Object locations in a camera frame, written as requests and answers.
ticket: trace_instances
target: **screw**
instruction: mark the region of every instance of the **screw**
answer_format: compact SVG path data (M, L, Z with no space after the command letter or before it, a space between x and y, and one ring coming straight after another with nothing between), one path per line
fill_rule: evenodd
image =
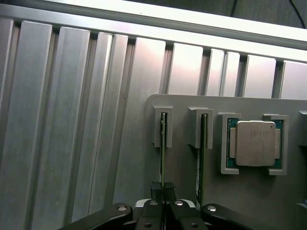
M183 202L181 200L176 200L175 201L175 204L178 205L178 206L182 206L183 205Z
M119 206L118 211L125 211L127 208L125 206Z
M158 203L155 200L152 200L149 204L150 205L158 205Z
M211 212L215 212L216 211L216 207L214 206L208 206L207 209Z

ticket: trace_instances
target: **black cable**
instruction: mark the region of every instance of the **black cable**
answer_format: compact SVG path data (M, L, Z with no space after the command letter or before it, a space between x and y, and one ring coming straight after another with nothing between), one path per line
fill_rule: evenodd
M232 5L230 17L233 17L233 16L234 16L235 10L236 10L236 4L237 4L237 3L238 3L238 0L234 0L234 4Z
M302 27L303 27L304 29L306 29L305 24L304 24L304 21L303 21L303 19L302 19L302 16L301 16L301 14L298 12L298 10L297 10L296 6L294 5L293 1L292 1L292 0L289 0L289 2L290 2L290 4L291 4L291 6L293 7L294 11L296 12L296 14L297 14L297 16L298 16L298 18L299 18L299 20L300 20L300 22L301 22L301 24L302 24Z

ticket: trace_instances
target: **gray bracket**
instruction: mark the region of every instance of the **gray bracket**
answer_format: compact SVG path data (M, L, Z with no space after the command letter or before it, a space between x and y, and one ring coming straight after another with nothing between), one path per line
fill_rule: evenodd
M188 144L196 149L201 147L201 115L207 115L207 140L206 148L212 149L213 143L213 109L203 107L189 107L190 113L190 134Z
M288 165L288 135L289 135L289 117L286 115L278 114L264 114L264 120L282 120L283 121L283 131L282 131L282 166L280 169L268 168L269 175L279 176L287 175L287 165Z
M228 119L231 119L231 118L239 119L241 117L241 114L219 113L219 116L222 116L221 173L222 174L239 175L239 169L238 168L228 168L226 166L226 160L227 160L227 127L228 127Z
M166 147L172 147L173 139L173 107L172 106L158 106L154 105L154 134L153 134L153 143L156 148L161 146L161 113L167 113L166 117Z

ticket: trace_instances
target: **metal bolt head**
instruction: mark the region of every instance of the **metal bolt head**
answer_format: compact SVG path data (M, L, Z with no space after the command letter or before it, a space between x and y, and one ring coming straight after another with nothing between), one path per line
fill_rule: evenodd
M176 200L175 201L175 204L178 205L178 206L182 206L183 205L183 202L181 200Z
M127 208L125 206L118 207L118 211L125 211L125 210L127 210Z
M214 206L208 206L207 209L211 212L215 212L216 211L216 207Z
M149 204L150 205L158 205L158 203L155 200L152 200Z

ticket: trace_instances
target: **metal channel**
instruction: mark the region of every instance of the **metal channel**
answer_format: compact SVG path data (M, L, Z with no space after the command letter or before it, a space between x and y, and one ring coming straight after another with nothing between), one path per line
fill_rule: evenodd
M120 101L127 42L128 37L126 36L114 36L106 81L105 100L101 116L89 214L101 210L107 202L109 202L109 205L112 204L112 202L106 199L106 190L107 184L110 183L110 158L111 155L117 154L114 152L116 148L115 145L118 144L115 140L118 135L116 122L117 116L119 116L118 105Z
M20 6L306 49L306 31L220 15L109 0L15 0Z
M168 94L197 95L202 47L174 44Z
M307 64L284 61L277 76L276 98L307 100Z
M9 51L13 33L14 22L9 19L0 19L0 110L3 100L3 85L9 64Z
M3 229L27 227L47 93L51 30L45 24L21 25L0 171Z
M227 52L225 54L220 96L234 97L236 95L239 62L238 53Z
M13 65L16 56L17 37L14 22L0 19L0 168L8 108L12 88Z
M112 35L99 33L84 123L72 222L88 215L101 115L112 48Z
M174 43L185 43L195 46L234 51L240 54L266 56L284 61L292 60L307 62L307 51L282 46L267 45L238 39L225 38L207 34L185 32L181 30L165 29L142 24L111 21L93 17L71 15L37 9L24 8L0 4L0 17L13 18L17 21L24 19L64 25L90 30L98 30L115 34L129 35L130 37L148 37Z
M133 204L144 196L145 104L159 93L165 42L137 38L113 202Z
M223 71L224 52L212 49L205 88L206 96L218 96L220 94L221 78Z
M248 55L247 67L241 83L241 96L271 98L276 60Z
M58 229L66 218L89 37L90 32L85 30L62 27L59 32L45 115L34 230L42 226Z

